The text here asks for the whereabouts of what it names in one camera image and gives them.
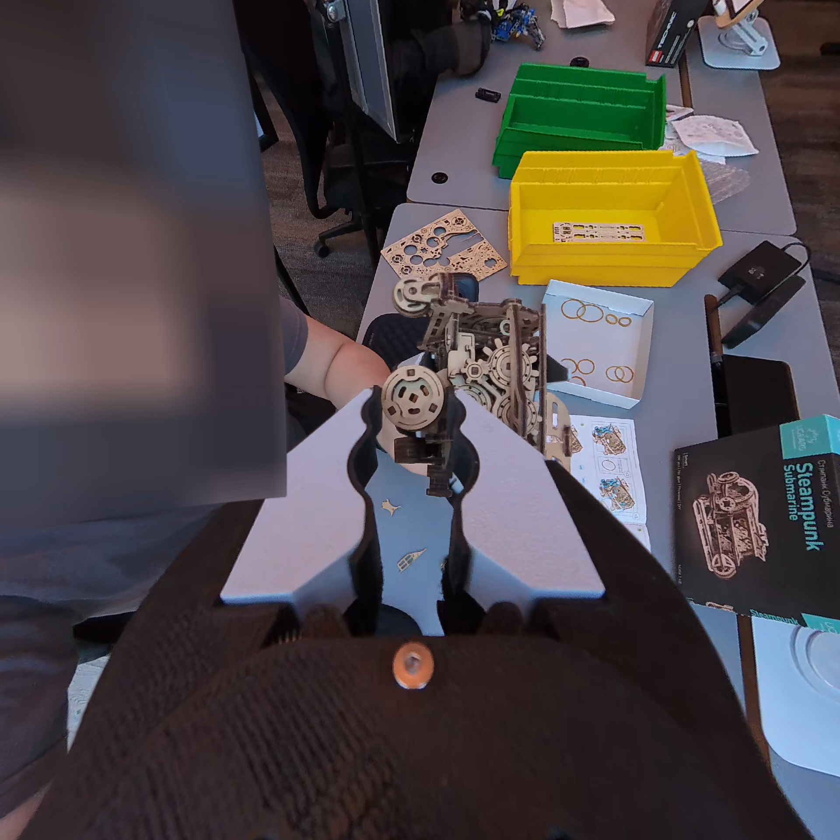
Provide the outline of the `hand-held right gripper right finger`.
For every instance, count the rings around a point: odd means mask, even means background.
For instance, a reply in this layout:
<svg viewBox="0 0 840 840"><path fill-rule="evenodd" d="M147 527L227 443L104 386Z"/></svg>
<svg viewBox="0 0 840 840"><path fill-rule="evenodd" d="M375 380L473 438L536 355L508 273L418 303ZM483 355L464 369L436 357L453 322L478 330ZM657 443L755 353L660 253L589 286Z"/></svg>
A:
<svg viewBox="0 0 840 840"><path fill-rule="evenodd" d="M471 397L452 392L450 456L461 486L443 593L530 614L546 599L597 600L605 585L540 452Z"/></svg>

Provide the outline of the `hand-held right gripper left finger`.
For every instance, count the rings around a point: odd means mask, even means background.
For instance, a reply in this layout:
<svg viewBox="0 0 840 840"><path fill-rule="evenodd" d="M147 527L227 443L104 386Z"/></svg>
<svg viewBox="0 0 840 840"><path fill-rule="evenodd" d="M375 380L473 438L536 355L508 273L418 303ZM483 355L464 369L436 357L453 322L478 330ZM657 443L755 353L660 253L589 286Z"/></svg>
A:
<svg viewBox="0 0 840 840"><path fill-rule="evenodd" d="M227 605L316 605L375 621L383 570L373 501L381 389L358 394L287 457L287 494L266 499L220 593Z"/></svg>

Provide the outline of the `wooden gear model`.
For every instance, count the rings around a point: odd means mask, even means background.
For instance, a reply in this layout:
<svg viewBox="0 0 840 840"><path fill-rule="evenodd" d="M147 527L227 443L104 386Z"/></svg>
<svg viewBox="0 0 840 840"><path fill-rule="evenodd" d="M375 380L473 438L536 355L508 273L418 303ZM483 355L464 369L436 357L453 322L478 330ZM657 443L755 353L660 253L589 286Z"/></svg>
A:
<svg viewBox="0 0 840 840"><path fill-rule="evenodd" d="M455 396L470 397L547 459L571 469L571 417L550 383L568 372L547 351L545 306L481 302L478 281L440 271L395 284L395 310L427 319L418 361L395 368L381 390L383 421L399 433L394 461L426 469L430 497L453 495Z"/></svg>

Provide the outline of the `person's left forearm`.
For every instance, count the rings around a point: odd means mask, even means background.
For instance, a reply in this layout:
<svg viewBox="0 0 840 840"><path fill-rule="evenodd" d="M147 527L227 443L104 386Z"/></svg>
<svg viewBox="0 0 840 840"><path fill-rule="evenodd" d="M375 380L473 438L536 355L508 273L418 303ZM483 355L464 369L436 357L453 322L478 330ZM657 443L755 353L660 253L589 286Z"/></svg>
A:
<svg viewBox="0 0 840 840"><path fill-rule="evenodd" d="M286 383L336 408L385 383L391 371L380 355L304 314L288 299L281 297L279 303Z"/></svg>

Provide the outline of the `instruction booklet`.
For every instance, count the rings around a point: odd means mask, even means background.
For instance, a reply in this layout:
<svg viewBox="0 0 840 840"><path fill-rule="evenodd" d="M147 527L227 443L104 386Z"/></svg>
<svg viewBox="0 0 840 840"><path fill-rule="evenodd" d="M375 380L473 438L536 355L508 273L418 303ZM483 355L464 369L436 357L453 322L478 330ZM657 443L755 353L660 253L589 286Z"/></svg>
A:
<svg viewBox="0 0 840 840"><path fill-rule="evenodd" d="M570 451L572 477L649 550L634 421L571 415Z"/></svg>

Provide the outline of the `black office chair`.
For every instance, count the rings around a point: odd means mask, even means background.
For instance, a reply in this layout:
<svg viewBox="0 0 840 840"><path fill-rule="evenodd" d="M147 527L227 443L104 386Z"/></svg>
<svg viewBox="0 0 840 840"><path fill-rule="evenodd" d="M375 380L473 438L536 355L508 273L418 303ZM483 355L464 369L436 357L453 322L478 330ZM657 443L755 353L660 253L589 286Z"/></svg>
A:
<svg viewBox="0 0 840 840"><path fill-rule="evenodd" d="M349 218L322 231L313 246L363 233L374 266L396 206L406 200L417 155L413 136L394 139L353 99L342 25L345 2L264 2L269 89L295 137L304 195L312 216L343 211Z"/></svg>

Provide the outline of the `yellow plastic bin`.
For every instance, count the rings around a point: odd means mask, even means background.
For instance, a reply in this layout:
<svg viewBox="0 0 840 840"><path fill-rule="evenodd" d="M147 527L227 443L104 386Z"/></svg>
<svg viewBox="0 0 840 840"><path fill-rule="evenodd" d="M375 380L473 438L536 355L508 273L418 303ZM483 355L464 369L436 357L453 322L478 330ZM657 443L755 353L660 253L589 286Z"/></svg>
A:
<svg viewBox="0 0 840 840"><path fill-rule="evenodd" d="M637 224L643 243L556 244L552 225ZM521 285L665 287L722 246L694 151L525 152L510 184L510 271Z"/></svg>

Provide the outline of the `black and teal kit box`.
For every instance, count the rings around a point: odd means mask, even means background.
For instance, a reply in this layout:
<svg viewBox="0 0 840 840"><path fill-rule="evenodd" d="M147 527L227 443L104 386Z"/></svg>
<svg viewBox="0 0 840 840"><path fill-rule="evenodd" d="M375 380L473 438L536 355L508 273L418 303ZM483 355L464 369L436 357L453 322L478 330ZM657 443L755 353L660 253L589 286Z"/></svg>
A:
<svg viewBox="0 0 840 840"><path fill-rule="evenodd" d="M692 603L839 632L839 421L679 447L675 577Z"/></svg>

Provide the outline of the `small wooden part sheet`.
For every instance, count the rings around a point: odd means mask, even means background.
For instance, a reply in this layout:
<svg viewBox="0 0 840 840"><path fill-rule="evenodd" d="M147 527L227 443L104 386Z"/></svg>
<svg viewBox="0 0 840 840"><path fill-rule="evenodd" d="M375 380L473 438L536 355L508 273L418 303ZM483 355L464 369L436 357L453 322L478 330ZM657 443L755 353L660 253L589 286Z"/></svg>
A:
<svg viewBox="0 0 840 840"><path fill-rule="evenodd" d="M585 224L560 222L552 225L556 244L643 243L645 228L637 224Z"/></svg>

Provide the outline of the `black tablet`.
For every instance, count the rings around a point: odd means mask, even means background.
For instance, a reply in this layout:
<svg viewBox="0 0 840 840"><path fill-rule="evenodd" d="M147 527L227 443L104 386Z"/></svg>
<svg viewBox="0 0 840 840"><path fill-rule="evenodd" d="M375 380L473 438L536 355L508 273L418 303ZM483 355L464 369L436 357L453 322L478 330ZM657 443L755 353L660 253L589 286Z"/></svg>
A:
<svg viewBox="0 0 840 840"><path fill-rule="evenodd" d="M710 371L719 438L801 418L787 363L731 353L715 354Z"/></svg>

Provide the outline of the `black power adapter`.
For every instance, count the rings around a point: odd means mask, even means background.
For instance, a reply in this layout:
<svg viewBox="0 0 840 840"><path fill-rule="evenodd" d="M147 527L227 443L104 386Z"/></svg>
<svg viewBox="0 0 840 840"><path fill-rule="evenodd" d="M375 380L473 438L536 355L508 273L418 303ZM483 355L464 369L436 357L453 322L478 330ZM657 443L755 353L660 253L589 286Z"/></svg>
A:
<svg viewBox="0 0 840 840"><path fill-rule="evenodd" d="M746 299L761 299L795 275L802 263L786 250L764 240L719 276L718 282Z"/></svg>

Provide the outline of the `clear plastic bag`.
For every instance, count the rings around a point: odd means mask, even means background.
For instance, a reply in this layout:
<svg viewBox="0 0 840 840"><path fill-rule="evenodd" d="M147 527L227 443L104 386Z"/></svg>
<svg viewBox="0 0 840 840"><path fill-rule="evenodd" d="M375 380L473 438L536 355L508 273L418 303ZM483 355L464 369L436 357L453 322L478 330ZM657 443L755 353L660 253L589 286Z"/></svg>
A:
<svg viewBox="0 0 840 840"><path fill-rule="evenodd" d="M742 193L751 183L748 172L729 164L700 161L700 168L707 182L712 205Z"/></svg>

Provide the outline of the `crumpled white paper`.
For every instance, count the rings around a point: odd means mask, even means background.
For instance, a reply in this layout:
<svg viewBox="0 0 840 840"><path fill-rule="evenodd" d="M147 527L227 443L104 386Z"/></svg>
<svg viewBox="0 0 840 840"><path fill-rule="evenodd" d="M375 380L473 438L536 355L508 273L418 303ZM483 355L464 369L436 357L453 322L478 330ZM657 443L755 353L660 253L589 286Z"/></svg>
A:
<svg viewBox="0 0 840 840"><path fill-rule="evenodd" d="M603 1L551 1L551 19L566 30L609 26L616 20Z"/></svg>

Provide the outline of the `black box with red label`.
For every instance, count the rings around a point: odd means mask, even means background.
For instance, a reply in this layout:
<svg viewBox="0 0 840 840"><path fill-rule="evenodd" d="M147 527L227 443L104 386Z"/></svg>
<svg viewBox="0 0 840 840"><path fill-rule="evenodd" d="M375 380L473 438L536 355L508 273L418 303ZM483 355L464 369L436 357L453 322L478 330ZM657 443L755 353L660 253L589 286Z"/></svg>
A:
<svg viewBox="0 0 840 840"><path fill-rule="evenodd" d="M710 1L656 1L647 23L646 67L676 68L699 18L710 7Z"/></svg>

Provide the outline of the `white stand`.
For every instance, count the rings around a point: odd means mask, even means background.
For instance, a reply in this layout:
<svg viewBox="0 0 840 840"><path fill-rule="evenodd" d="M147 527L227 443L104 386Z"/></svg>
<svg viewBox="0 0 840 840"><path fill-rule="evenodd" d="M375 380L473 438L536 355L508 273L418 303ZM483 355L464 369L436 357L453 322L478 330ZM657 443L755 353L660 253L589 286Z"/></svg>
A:
<svg viewBox="0 0 840 840"><path fill-rule="evenodd" d="M698 22L705 64L723 70L776 70L781 58L763 1L710 1L711 14Z"/></svg>

